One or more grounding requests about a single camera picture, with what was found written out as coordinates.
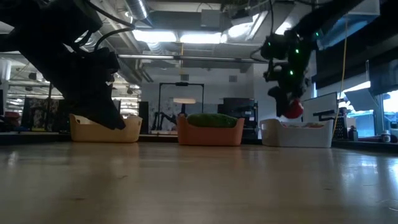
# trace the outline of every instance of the green fabric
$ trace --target green fabric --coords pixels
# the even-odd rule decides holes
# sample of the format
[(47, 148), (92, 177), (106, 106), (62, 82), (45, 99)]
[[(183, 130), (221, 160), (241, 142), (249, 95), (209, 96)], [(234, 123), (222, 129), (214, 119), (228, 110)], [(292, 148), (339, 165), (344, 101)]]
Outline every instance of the green fabric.
[(238, 121), (225, 114), (191, 114), (187, 120), (191, 125), (207, 128), (233, 128)]

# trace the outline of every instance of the black frame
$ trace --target black frame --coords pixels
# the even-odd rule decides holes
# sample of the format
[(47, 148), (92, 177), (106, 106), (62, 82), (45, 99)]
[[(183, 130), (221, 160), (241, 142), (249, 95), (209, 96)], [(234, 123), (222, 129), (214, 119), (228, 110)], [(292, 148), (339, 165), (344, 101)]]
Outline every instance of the black frame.
[(199, 83), (185, 83), (185, 82), (177, 82), (177, 83), (159, 83), (159, 98), (157, 100), (157, 114), (160, 114), (160, 97), (162, 96), (162, 85), (175, 85), (175, 86), (201, 86), (201, 112), (203, 113), (203, 105), (205, 104), (205, 84)]

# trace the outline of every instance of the beige basket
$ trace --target beige basket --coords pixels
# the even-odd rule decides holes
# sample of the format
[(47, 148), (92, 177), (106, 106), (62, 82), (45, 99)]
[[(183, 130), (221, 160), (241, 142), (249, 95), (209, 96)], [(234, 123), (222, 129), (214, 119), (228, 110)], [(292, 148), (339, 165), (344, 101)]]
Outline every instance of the beige basket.
[(142, 123), (142, 118), (130, 116), (124, 119), (123, 130), (110, 130), (82, 116), (71, 114), (69, 118), (72, 140), (76, 142), (136, 142)]

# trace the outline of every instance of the whiteboard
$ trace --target whiteboard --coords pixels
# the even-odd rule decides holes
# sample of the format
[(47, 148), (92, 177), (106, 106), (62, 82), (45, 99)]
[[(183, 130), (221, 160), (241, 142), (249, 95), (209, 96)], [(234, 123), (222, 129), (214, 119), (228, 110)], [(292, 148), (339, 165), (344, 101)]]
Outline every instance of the whiteboard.
[(314, 113), (337, 111), (337, 92), (305, 100), (302, 105), (304, 107), (303, 122), (319, 122), (318, 116), (314, 116)]

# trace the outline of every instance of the red ball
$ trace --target red ball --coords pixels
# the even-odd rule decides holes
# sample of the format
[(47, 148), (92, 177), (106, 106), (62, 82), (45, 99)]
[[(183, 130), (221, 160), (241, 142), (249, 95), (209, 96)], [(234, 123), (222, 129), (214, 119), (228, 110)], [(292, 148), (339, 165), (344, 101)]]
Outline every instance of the red ball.
[(288, 119), (296, 119), (303, 114), (304, 108), (301, 105), (300, 99), (294, 99), (290, 104), (289, 110), (284, 114)]

